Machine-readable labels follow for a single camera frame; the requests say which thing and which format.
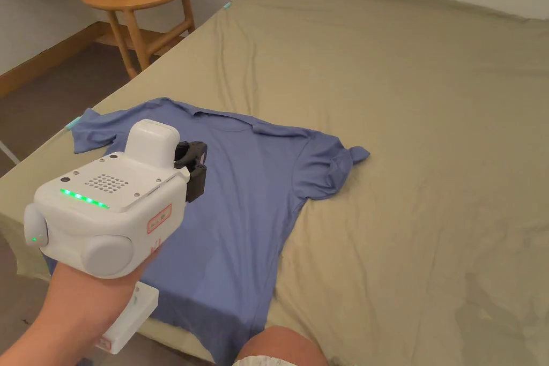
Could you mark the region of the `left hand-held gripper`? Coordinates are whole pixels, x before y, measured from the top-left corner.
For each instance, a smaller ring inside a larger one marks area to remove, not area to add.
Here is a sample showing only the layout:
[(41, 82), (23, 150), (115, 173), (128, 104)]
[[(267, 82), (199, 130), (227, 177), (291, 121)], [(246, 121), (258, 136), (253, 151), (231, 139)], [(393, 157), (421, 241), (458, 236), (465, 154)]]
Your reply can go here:
[[(206, 158), (206, 143), (183, 141), (172, 125), (139, 120), (114, 137), (111, 153), (37, 188), (24, 211), (25, 241), (56, 264), (96, 278), (128, 275), (162, 247), (181, 226), (186, 205), (203, 195)], [(92, 346), (117, 354), (158, 303), (159, 291), (139, 280), (98, 339), (39, 316), (24, 342), (44, 338), (40, 354), (85, 354)]]

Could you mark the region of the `person's left hand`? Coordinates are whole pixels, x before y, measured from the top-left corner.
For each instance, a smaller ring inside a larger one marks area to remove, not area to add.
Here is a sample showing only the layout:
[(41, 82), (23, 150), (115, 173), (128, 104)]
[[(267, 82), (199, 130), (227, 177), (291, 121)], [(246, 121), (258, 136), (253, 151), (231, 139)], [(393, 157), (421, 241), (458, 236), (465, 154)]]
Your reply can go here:
[(156, 248), (130, 274), (100, 279), (61, 262), (56, 264), (40, 318), (69, 333), (83, 332), (92, 340), (102, 336), (130, 302), (137, 282), (160, 252)]

